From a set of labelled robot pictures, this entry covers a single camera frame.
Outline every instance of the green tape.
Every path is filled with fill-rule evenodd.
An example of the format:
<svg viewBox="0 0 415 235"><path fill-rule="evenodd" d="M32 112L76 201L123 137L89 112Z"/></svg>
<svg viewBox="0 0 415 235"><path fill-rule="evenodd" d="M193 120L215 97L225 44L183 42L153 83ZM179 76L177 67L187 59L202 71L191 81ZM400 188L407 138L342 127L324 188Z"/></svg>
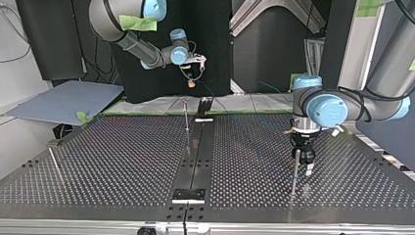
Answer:
<svg viewBox="0 0 415 235"><path fill-rule="evenodd" d="M129 16L119 16L119 24L122 30L136 30L136 31L157 31L156 18L136 18Z"/></svg>
<svg viewBox="0 0 415 235"><path fill-rule="evenodd" d="M357 16L359 18L377 17L381 0L360 0Z"/></svg>
<svg viewBox="0 0 415 235"><path fill-rule="evenodd" d="M188 116L195 116L196 112L188 112ZM112 117L112 116L134 116L134 117L145 117L145 116L185 116L184 112L106 112L100 114L100 117Z"/></svg>
<svg viewBox="0 0 415 235"><path fill-rule="evenodd" d="M76 113L76 115L77 115L77 117L78 117L78 119L80 120L80 121L82 121L83 123L88 123L88 122L91 122L91 120L92 120L92 117L89 117L86 113L84 113L84 112L77 112Z"/></svg>
<svg viewBox="0 0 415 235"><path fill-rule="evenodd" d="M415 71L415 60L412 62L411 67L409 68L410 71Z"/></svg>

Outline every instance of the cable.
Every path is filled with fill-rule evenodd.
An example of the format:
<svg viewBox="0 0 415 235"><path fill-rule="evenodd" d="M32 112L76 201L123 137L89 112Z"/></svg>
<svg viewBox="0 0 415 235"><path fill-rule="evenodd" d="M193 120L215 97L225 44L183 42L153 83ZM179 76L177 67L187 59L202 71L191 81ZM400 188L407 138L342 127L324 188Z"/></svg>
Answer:
<svg viewBox="0 0 415 235"><path fill-rule="evenodd" d="M189 77L187 74L186 74L186 72L184 72L184 70L183 69L181 69L181 67L179 67L180 68L180 70L181 70L181 72L183 73L183 75L188 79L188 80L191 80L191 81L197 81L197 80L199 80L199 79L201 79L201 77L204 75L204 70L202 70L201 71L201 73L199 74L199 76L198 77L196 77L196 78L192 78L192 77Z"/></svg>
<svg viewBox="0 0 415 235"><path fill-rule="evenodd" d="M210 92L211 97L223 108L223 110L226 112L226 114L229 115L228 110L226 110L225 106L222 103L220 103L220 101L218 101L216 99L216 96L213 94L213 91L211 91L210 88L208 88L207 84L202 82L202 81L196 81L196 82L201 83Z"/></svg>
<svg viewBox="0 0 415 235"><path fill-rule="evenodd" d="M375 92L371 91L367 87L365 88L365 91L367 91L370 95L359 92L359 91L350 90L350 89L348 89L346 87L342 87L342 86L339 86L339 89L357 94L359 96L362 96L362 97L365 97L365 98L368 98L368 99L371 99L371 100L384 101L384 102L401 101L401 100L411 96L415 92L415 87L413 87L406 95L399 96L399 97L387 97L387 96L382 96L382 95L376 94Z"/></svg>
<svg viewBox="0 0 415 235"><path fill-rule="evenodd" d="M8 60L4 60L4 61L0 61L0 63L10 63L10 62L14 62L14 61L18 61L18 60L20 60L20 59L22 59L22 58L24 58L25 56L27 56L28 55L28 53L30 52L30 49L31 49L31 47L30 47L30 44L28 44L28 40L27 40L27 37L25 36L25 35L22 35L19 31L18 31L18 29L15 27L15 25L12 23L12 21L10 21L10 19L9 19L9 17L6 15L6 13L3 11L3 9L2 8L6 8L6 9L9 9L10 11L12 11L15 15L16 15L16 17L19 19L19 20L21 20L21 22L22 22L22 19L21 19L21 17L19 16L19 14L16 12L16 10L15 9L13 9L13 8L11 8L11 7L9 7L8 5L6 5L6 4L2 4L2 5L0 5L0 13L1 13L1 15L3 16L3 18L4 18L4 20L13 28L13 30L18 34L18 36L25 42L25 43L27 43L27 45L28 45L28 47L27 47L27 50L24 52L24 54L22 54L21 56L18 56L18 57L16 57L16 58L13 58L13 59L8 59Z"/></svg>
<svg viewBox="0 0 415 235"><path fill-rule="evenodd" d="M114 79L114 81L113 81L113 83L112 83L112 85L114 85L115 84L115 82L116 82L116 80L119 78L119 73L118 73L118 75L115 77L115 79Z"/></svg>
<svg viewBox="0 0 415 235"><path fill-rule="evenodd" d="M113 69L114 69L113 48L110 45L110 52L111 52L111 55L110 55L110 63L111 63L111 68L110 68L109 71L104 71L98 65L98 42L99 42L98 36L95 35L94 64L97 67L98 71L100 71L101 73L103 73L103 74L110 74L110 73L113 72Z"/></svg>
<svg viewBox="0 0 415 235"><path fill-rule="evenodd" d="M272 85L270 85L270 84L268 84L268 83L265 83L265 82L263 82L263 81L257 81L257 83L262 84L262 85L264 85L264 86L267 86L267 87L269 87L269 88L271 88L271 89L276 90L276 91L277 91L280 95L282 95L282 97L284 98L284 100L285 100L285 101L287 101L288 103L293 102L293 101L288 100L288 99L284 96L284 94L283 94L280 90L278 90L276 87L274 87L274 86L272 86Z"/></svg>
<svg viewBox="0 0 415 235"><path fill-rule="evenodd" d="M86 56L85 56L85 51L83 50L83 47L82 47L82 41L81 41L81 39L80 39L80 33L79 33L79 28L78 28L78 22L77 22L77 19L76 19L76 14L75 14L75 10L74 10L74 6L73 6L73 1L72 1L72 0L70 0L70 6L71 6L72 15L73 15L73 20L74 20L74 22L75 22L76 37L77 37L77 40L78 40L78 43L79 43L79 50L80 50L80 54L81 54L81 57L83 58L83 61L85 62L85 66L86 66L86 65L90 66L90 67L92 68L92 70L93 70L95 73L97 73L97 77L95 78L94 82L97 82L97 81L98 81L98 79L101 77L101 78L102 78L105 82L109 83L109 81L107 81L106 79L104 79L104 78L101 76L101 74L100 74L99 69L97 68L97 66L96 66L96 65L94 65L93 63L91 63L91 62L90 62L90 61L86 58ZM87 70L86 74L85 74L83 77L81 77L81 79L82 79L82 78L84 78L84 77L86 77L86 76L88 75L88 73L89 73L89 70Z"/></svg>
<svg viewBox="0 0 415 235"><path fill-rule="evenodd" d="M196 52L196 48L198 47L198 44L196 44L196 42L194 41L187 41L189 43L192 43L194 45L193 50L192 50L192 54Z"/></svg>
<svg viewBox="0 0 415 235"><path fill-rule="evenodd" d="M253 99L253 94L250 94L250 99L251 99L251 103L253 103L253 107L254 107L254 110L255 110L255 114L257 114L255 102L254 102L254 99Z"/></svg>
<svg viewBox="0 0 415 235"><path fill-rule="evenodd" d="M0 4L0 13L2 14L4 20L6 20L6 22L13 28L13 30L18 34L18 36L25 42L28 44L28 39L27 36L25 35L25 33L20 33L19 30L15 27L15 25L12 23L12 21L10 21L9 17L7 17L6 13L3 11L2 8L8 9L9 11L11 11L13 14L15 14L15 16L19 19L19 21L22 22L22 18L21 16L19 16L19 13L13 9L12 7L6 5L6 4Z"/></svg>
<svg viewBox="0 0 415 235"><path fill-rule="evenodd" d="M16 58L14 58L14 59L5 60L5 61L0 61L0 63L9 63L9 62L18 61L18 60L20 60L20 59L24 58L25 56L27 56L27 54L30 52L30 49L31 49L31 47L30 47L30 46L28 46L27 51L26 51L23 55L21 55L21 56L19 56L19 57L16 57Z"/></svg>
<svg viewBox="0 0 415 235"><path fill-rule="evenodd" d="M405 5L402 3L401 0L394 0L399 10L402 12L402 14L413 24L415 24L415 18L411 15L411 13L408 11L408 9L405 7Z"/></svg>

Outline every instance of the wire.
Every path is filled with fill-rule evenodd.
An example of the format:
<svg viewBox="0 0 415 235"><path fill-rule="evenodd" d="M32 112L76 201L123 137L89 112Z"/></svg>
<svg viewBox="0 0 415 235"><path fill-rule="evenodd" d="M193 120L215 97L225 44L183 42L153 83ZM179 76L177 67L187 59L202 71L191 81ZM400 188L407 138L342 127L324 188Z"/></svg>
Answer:
<svg viewBox="0 0 415 235"><path fill-rule="evenodd" d="M161 64L162 64L162 68L163 69L165 69L165 67L167 66L167 63L165 62L165 59L164 59L164 56L162 55L162 51L159 49L159 47L157 47L157 46L155 46L155 45L153 45L152 43L150 43L150 42L147 42L147 44L149 44L150 46L152 46L155 50L156 50L156 52L159 54L159 60L161 60Z"/></svg>
<svg viewBox="0 0 415 235"><path fill-rule="evenodd" d="M210 88L208 88L207 84L202 81L196 81L196 82L201 83L210 92L211 97L217 102L217 104L219 104L223 108L223 110L226 112L226 114L229 115L228 110L226 110L225 106L216 99L216 96L213 94L213 91L211 91Z"/></svg>
<svg viewBox="0 0 415 235"><path fill-rule="evenodd" d="M115 84L116 80L119 78L119 74L115 77L114 81L113 81L113 85Z"/></svg>
<svg viewBox="0 0 415 235"><path fill-rule="evenodd" d="M186 72L183 69L181 69L181 67L179 67L179 68L180 68L181 72L183 73L183 75L190 81L197 81L197 80L201 79L201 77L204 75L204 72L205 72L204 70L202 70L198 77L192 78L192 77L189 77L186 74Z"/></svg>
<svg viewBox="0 0 415 235"><path fill-rule="evenodd" d="M293 102L293 101L288 100L288 99L284 96L284 94L283 94L280 90L278 90L276 87L274 87L274 86L272 86L272 85L270 85L270 84L268 84L268 83L266 83L266 82L263 82L263 81L257 81L257 83L262 84L262 85L264 85L264 86L267 86L267 87L269 87L269 88L271 88L271 89L276 90L276 91L277 91L280 95L282 95L282 97L284 98L284 100L285 100L285 101L287 101L288 103Z"/></svg>
<svg viewBox="0 0 415 235"><path fill-rule="evenodd" d="M198 47L198 44L196 44L196 42L194 41L187 41L189 43L192 43L194 45L193 50L192 50L192 54L196 52L196 48Z"/></svg>
<svg viewBox="0 0 415 235"><path fill-rule="evenodd" d="M19 16L18 12L13 9L12 7L6 5L6 4L0 4L0 12L4 18L4 20L6 20L6 22L13 28L13 30L18 34L18 36L25 42L28 44L28 39L27 36L25 35L24 31L23 33L21 33L16 27L15 25L12 23L12 21L10 21L9 17L7 17L6 13L3 11L2 8L8 9L10 10L13 14L15 14L15 16L19 19L19 21L22 22L22 18L21 16Z"/></svg>
<svg viewBox="0 0 415 235"><path fill-rule="evenodd" d="M408 9L405 7L405 5L400 0L394 0L399 10L403 13L403 15L413 24L415 24L415 18L411 15L411 13L408 11Z"/></svg>
<svg viewBox="0 0 415 235"><path fill-rule="evenodd" d="M3 11L3 9L2 8L6 8L6 9L9 9L11 12L13 12L15 15L16 15L16 17L22 22L22 19L21 19L21 17L19 16L19 14L18 14L18 12L16 12L16 10L15 9L13 9L13 8L11 8L11 7L9 7L8 5L6 5L6 4L2 4L2 5L0 5L0 13L1 13L1 15L3 16L3 18L4 18L4 20L13 28L13 30L18 34L18 36L25 42L25 43L27 43L27 45L28 45L28 47L27 47L27 50L24 52L24 54L22 54L21 56L18 56L18 57L16 57L16 58L13 58L13 59L8 59L8 60L4 60L4 61L0 61L0 63L10 63L10 62L14 62L14 61L18 61L18 60L20 60L20 59L22 59L22 58L24 58L25 56L27 56L28 55L28 53L30 52L30 49L31 49L31 47L30 47L30 44L28 44L28 40L27 40L27 37L25 36L25 35L22 35L19 31L18 31L18 29L15 27L15 25L12 23L12 21L10 21L10 19L9 19L9 17L6 15L6 13Z"/></svg>
<svg viewBox="0 0 415 235"><path fill-rule="evenodd" d="M110 45L110 52L111 52L111 55L110 55L110 63L111 63L111 68L110 68L109 71L104 71L98 65L98 42L99 42L98 39L99 39L98 36L95 35L94 64L97 67L98 71L100 71L101 73L103 73L103 74L110 74L110 73L113 72L113 69L114 69L113 48Z"/></svg>
<svg viewBox="0 0 415 235"><path fill-rule="evenodd" d="M23 55L21 55L21 56L19 56L19 57L16 57L16 58L14 58L14 59L5 60L5 61L0 61L0 63L9 63L9 62L18 61L18 60L20 60L20 59L24 58L25 56L27 56L27 54L30 52L30 49L31 49L31 47L30 47L30 46L28 46L27 51L26 51Z"/></svg>
<svg viewBox="0 0 415 235"><path fill-rule="evenodd" d="M82 41L81 41L81 39L80 39L80 33L79 33L79 28L78 28L78 22L77 22L77 19L76 19L76 14L75 14L75 10L74 10L74 6L73 6L73 1L71 0L70 1L70 6L71 6L71 11L72 11L72 16L73 16L73 20L74 20L74 22L75 22L75 29L76 29L76 37L77 37L77 40L78 40L78 43L79 43L79 50L80 50L80 54L81 54L81 56L82 56L82 59L83 59L83 61L85 62L85 66L86 65L88 65L88 66L90 66L91 68L92 68L92 70L95 72L95 73L97 73L97 77L95 78L95 80L94 80L94 82L97 82L98 81L98 79L101 77L105 82L107 82L107 83L110 83L109 81L107 81L104 77L102 77L101 76L101 74L100 74L100 70L97 68L97 65L94 65L93 63L91 63L87 58L86 58L86 56L85 56L85 51L83 50L83 47L82 47ZM87 75L89 74L89 70L87 70L87 72L86 72L86 74L83 76L83 77L80 77L81 79L82 78L85 78Z"/></svg>
<svg viewBox="0 0 415 235"><path fill-rule="evenodd" d="M253 103L253 107L254 107L255 113L257 114L255 102L254 102L254 99L253 99L253 94L250 94L250 99L251 99L251 103Z"/></svg>

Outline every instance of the black cable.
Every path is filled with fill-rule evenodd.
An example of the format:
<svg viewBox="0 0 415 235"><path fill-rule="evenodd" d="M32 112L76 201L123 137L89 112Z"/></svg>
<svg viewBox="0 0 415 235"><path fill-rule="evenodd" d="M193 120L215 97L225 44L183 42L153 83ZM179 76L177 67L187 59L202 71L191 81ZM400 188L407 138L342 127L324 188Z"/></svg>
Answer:
<svg viewBox="0 0 415 235"><path fill-rule="evenodd" d="M111 68L110 68L110 70L109 71L104 71L104 70L102 70L101 69L101 67L98 65L98 42L99 42L99 40L98 40L99 38L98 38L98 36L97 35L95 35L95 48L94 48L94 64L95 64L95 66L97 67L97 69L98 69L98 71L100 71L101 73L103 73L103 74L110 74L112 71L113 71L113 69L114 69L114 59L113 59L113 48L111 48L111 45L110 45L110 51L111 51L111 55L110 55L110 63L111 63Z"/></svg>
<svg viewBox="0 0 415 235"><path fill-rule="evenodd" d="M85 56L85 51L83 50L83 47L82 47L82 42L81 42L81 39L80 39L80 33L79 33L79 28L78 28L78 22L77 22L77 19L76 19L76 15L75 15L75 9L74 9L74 5L73 5L73 0L70 0L70 6L71 6L71 10L72 10L72 15L73 15L73 21L74 21L74 23L75 23L75 30L76 30L76 37L77 37L77 40L78 40L78 43L79 43L79 50L80 50L80 54L81 54L81 57L83 58L83 60L84 60L84 63L85 63L85 66L86 65L89 65L91 68L92 68L92 70L95 72L95 73L97 73L97 77L95 78L95 82L97 82L98 81L98 79L101 77L105 82L108 82L106 79L104 79L102 76L101 76L101 74L99 73L99 70L98 70L98 68L97 68L97 66L96 65L94 65L93 63L91 63L87 58L86 58L86 56ZM83 76L83 77L80 77L81 79L82 78L85 78L87 75L88 75L88 73L89 73L89 71L87 70L87 72L86 72L86 74Z"/></svg>
<svg viewBox="0 0 415 235"><path fill-rule="evenodd" d="M415 18L411 15L411 13L408 11L408 9L405 7L405 5L400 0L394 0L399 10L403 13L403 15L413 24L415 24Z"/></svg>
<svg viewBox="0 0 415 235"><path fill-rule="evenodd" d="M339 86L339 89L341 90L345 90L354 94L358 94L359 96L371 99L371 100L376 100L376 101L384 101L384 102L395 102L395 101L401 101L407 97L409 97L410 95L412 95L415 92L415 87L413 87L409 93L407 93L406 95L403 96L399 96L399 97L387 97L387 96L383 96L383 95L379 95L376 94L375 92L371 91L370 89L368 89L367 87L365 88L365 91L367 91L368 94L359 92L359 91L354 91L354 90L350 90L347 89L345 87Z"/></svg>
<svg viewBox="0 0 415 235"><path fill-rule="evenodd" d="M16 57L16 58L13 58L13 59L5 60L5 61L0 61L0 63L9 63L9 62L18 61L18 60L24 58L25 56L27 56L28 53L30 52L30 49L31 49L31 47L28 46L27 51L23 55L21 55L19 57Z"/></svg>

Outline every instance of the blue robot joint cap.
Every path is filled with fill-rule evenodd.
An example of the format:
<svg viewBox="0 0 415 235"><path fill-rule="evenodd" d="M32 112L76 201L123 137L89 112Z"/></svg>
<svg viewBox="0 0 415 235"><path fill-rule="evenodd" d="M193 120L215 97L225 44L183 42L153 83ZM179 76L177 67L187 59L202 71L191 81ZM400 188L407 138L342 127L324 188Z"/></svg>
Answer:
<svg viewBox="0 0 415 235"><path fill-rule="evenodd" d="M294 80L293 89L302 89L308 87L320 87L323 85L323 79L317 75L301 75Z"/></svg>
<svg viewBox="0 0 415 235"><path fill-rule="evenodd" d="M348 107L346 102L338 96L321 94L308 102L306 113L318 125L332 128L346 121Z"/></svg>

